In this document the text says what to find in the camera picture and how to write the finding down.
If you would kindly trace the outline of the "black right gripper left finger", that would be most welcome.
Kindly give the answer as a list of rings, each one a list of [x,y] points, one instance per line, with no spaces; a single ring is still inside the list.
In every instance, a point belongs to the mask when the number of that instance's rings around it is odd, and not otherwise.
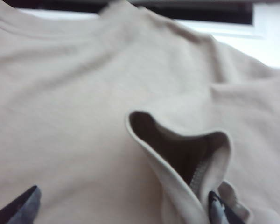
[[[0,224],[33,224],[41,205],[42,193],[34,185],[0,210]]]

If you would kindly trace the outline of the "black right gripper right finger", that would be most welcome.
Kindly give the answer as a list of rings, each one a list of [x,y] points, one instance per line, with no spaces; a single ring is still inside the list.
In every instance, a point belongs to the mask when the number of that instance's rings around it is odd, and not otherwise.
[[[209,192],[208,202],[211,224],[244,224],[242,219],[214,191]]]

